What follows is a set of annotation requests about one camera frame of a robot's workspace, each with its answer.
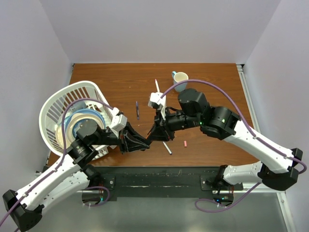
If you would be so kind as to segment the purple pen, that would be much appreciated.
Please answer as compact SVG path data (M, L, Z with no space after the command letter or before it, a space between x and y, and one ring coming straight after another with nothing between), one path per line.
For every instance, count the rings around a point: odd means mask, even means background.
M137 114L137 120L140 119L140 114L139 114L139 104L138 102L136 101L136 114Z

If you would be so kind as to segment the black orange highlighter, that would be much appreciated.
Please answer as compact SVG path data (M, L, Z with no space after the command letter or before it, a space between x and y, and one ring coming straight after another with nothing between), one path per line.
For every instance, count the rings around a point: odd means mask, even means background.
M151 144L151 140L150 140L149 137L146 138L146 143L147 143L147 145L150 145L150 144Z

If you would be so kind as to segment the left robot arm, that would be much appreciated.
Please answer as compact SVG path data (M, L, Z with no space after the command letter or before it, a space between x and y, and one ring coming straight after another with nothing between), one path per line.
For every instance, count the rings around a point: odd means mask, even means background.
M8 190L3 195L7 216L11 216L21 232L32 229L50 206L83 189L96 189L100 175L90 165L98 154L94 145L116 145L121 152L146 150L150 141L130 123L118 125L119 130L102 129L94 120L85 120L77 137L50 168L23 188Z

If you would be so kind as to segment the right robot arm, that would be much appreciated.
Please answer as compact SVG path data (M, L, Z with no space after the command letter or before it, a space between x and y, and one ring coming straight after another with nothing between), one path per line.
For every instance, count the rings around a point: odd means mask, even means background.
M154 124L147 135L149 141L174 139L179 130L199 127L208 137L236 145L258 159L247 165L222 165L216 177L208 184L225 190L240 183L263 183L265 186L285 191L297 182L299 171L295 168L303 152L288 149L264 137L233 111L222 106L211 106L204 93L193 88L178 95L180 110L170 112L162 93L151 93L149 107L156 110Z

